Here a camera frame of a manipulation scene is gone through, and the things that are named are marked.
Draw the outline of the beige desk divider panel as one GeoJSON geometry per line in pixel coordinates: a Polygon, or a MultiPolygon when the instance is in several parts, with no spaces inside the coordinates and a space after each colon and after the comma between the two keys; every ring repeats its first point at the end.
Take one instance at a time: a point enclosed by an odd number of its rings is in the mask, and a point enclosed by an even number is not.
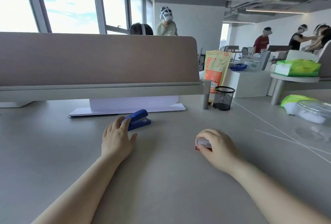
{"type": "Polygon", "coordinates": [[[0,102],[209,93],[193,37],[0,32],[0,102]]]}

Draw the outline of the black mesh pen holder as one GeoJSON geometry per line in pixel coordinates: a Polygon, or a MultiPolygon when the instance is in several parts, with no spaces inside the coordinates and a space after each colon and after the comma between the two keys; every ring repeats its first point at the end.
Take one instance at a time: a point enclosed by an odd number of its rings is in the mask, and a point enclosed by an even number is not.
{"type": "Polygon", "coordinates": [[[213,108],[221,111],[230,110],[234,93],[235,93],[235,89],[231,87],[226,87],[226,86],[215,87],[213,108]]]}

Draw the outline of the grey round side table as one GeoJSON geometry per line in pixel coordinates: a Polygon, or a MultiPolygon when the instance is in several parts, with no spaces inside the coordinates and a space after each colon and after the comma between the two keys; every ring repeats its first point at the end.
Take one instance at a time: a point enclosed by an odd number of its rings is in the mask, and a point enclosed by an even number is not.
{"type": "Polygon", "coordinates": [[[331,102],[331,78],[289,77],[276,73],[270,76],[276,80],[271,105],[279,105],[290,92],[331,102]]]}

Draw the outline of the person's left forearm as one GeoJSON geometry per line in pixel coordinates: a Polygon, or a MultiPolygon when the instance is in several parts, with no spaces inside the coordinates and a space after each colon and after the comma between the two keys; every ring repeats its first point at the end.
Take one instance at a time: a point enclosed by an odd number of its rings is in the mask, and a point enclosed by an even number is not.
{"type": "Polygon", "coordinates": [[[90,224],[108,184],[124,159],[115,153],[101,155],[31,224],[90,224]]]}

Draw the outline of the small red white box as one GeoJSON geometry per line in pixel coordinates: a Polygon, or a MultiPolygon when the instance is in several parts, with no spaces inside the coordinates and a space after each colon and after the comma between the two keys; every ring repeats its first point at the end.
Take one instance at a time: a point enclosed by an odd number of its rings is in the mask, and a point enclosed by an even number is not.
{"type": "Polygon", "coordinates": [[[204,138],[196,138],[195,139],[195,150],[199,151],[200,146],[206,147],[208,150],[212,151],[212,145],[209,142],[209,140],[204,139],[204,138]]]}

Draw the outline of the grey office chair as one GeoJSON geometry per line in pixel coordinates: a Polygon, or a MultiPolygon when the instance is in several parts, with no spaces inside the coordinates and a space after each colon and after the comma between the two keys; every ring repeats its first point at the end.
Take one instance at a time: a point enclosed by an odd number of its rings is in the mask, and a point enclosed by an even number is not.
{"type": "Polygon", "coordinates": [[[260,67],[261,71],[265,70],[265,68],[267,66],[267,63],[268,63],[268,60],[270,58],[270,54],[271,54],[271,51],[269,51],[269,50],[263,51],[260,54],[259,61],[261,62],[261,67],[260,67]]]}

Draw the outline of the person's right hand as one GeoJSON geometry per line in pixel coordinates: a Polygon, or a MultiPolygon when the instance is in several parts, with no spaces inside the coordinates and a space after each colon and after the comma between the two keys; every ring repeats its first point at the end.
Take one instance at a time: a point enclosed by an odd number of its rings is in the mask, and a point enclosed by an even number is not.
{"type": "Polygon", "coordinates": [[[196,138],[209,140],[212,152],[201,152],[202,155],[218,170],[234,177],[243,163],[243,158],[232,139],[221,130],[205,129],[196,138]]]}

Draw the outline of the orange yellow standing bag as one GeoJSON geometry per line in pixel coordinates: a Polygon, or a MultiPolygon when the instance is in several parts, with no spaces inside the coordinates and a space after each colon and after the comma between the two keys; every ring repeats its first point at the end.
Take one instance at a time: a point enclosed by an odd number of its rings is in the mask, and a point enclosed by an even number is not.
{"type": "Polygon", "coordinates": [[[232,53],[227,51],[206,51],[203,79],[211,80],[210,93],[215,93],[216,87],[223,85],[231,57],[232,53]]]}

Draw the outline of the person's left hand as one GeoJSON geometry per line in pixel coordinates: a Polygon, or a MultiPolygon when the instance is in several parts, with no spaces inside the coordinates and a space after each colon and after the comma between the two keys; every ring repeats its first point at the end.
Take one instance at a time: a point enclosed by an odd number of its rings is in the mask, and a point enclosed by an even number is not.
{"type": "Polygon", "coordinates": [[[101,157],[110,160],[117,166],[122,163],[133,150],[129,149],[128,134],[130,118],[123,121],[120,128],[113,130],[113,123],[106,127],[102,136],[101,157]]]}

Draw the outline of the blue stapler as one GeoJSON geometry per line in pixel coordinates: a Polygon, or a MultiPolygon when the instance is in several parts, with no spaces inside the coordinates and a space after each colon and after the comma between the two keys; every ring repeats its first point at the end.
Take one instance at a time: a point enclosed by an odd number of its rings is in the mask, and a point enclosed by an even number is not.
{"type": "Polygon", "coordinates": [[[151,120],[147,118],[148,112],[145,109],[141,109],[127,117],[124,118],[124,120],[130,118],[130,123],[128,126],[128,131],[135,130],[138,128],[141,128],[143,126],[147,126],[151,124],[151,120]]]}

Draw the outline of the clear glass bowl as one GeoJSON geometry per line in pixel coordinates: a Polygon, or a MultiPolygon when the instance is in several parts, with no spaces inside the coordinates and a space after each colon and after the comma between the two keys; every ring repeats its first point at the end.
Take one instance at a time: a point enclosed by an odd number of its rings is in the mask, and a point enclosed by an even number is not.
{"type": "Polygon", "coordinates": [[[301,100],[295,106],[295,116],[309,122],[295,133],[307,140],[331,143],[331,102],[301,100]]]}

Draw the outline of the grey window frame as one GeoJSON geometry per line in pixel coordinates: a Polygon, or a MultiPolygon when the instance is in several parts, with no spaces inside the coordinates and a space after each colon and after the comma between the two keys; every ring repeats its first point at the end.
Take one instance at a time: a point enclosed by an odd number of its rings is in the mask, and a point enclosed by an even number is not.
{"type": "Polygon", "coordinates": [[[153,27],[151,0],[29,0],[41,33],[128,34],[137,22],[153,27]]]}

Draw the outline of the green tissue packet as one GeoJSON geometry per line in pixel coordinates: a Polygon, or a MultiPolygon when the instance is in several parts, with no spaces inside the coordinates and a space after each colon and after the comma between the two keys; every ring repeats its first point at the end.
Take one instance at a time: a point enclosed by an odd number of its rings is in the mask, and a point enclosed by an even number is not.
{"type": "Polygon", "coordinates": [[[317,77],[321,64],[312,60],[281,60],[275,65],[273,73],[287,77],[317,77]]]}

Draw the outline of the green white soft packet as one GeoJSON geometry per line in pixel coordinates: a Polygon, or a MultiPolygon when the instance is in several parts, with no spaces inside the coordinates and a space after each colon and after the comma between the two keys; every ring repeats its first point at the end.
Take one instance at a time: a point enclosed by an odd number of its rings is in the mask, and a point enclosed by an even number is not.
{"type": "Polygon", "coordinates": [[[288,95],[282,100],[280,106],[288,115],[297,116],[312,123],[325,124],[331,121],[331,102],[302,95],[288,95]]]}

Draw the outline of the long ceiling light strip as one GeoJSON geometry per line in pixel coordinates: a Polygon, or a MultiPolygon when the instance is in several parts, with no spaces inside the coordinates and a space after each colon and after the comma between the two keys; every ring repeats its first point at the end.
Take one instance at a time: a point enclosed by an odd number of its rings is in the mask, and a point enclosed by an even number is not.
{"type": "Polygon", "coordinates": [[[259,12],[259,13],[279,13],[279,14],[305,14],[305,12],[287,11],[287,10],[267,10],[267,9],[255,9],[246,8],[247,12],[259,12]]]}

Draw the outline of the white flat stand base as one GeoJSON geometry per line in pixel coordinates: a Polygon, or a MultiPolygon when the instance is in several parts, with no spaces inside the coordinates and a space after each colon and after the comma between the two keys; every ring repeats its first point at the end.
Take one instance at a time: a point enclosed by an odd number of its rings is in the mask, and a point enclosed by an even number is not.
{"type": "Polygon", "coordinates": [[[178,103],[178,99],[179,96],[147,96],[90,99],[90,107],[77,108],[68,116],[70,118],[78,118],[132,114],[141,109],[145,109],[148,113],[185,111],[186,108],[183,104],[178,103]]]}

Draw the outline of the white low cabinet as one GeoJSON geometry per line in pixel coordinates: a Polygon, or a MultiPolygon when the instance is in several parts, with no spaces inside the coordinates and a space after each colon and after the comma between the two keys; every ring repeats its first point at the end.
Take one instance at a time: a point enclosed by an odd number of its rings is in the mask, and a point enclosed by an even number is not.
{"type": "Polygon", "coordinates": [[[228,69],[223,86],[235,89],[234,98],[264,97],[271,83],[269,71],[232,71],[228,69]]]}

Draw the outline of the person's right forearm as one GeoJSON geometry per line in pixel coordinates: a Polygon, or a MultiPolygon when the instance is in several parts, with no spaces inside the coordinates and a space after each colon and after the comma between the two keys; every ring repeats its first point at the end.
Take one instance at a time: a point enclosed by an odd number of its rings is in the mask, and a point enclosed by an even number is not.
{"type": "Polygon", "coordinates": [[[270,224],[331,224],[248,162],[236,160],[226,172],[241,184],[270,224]]]}

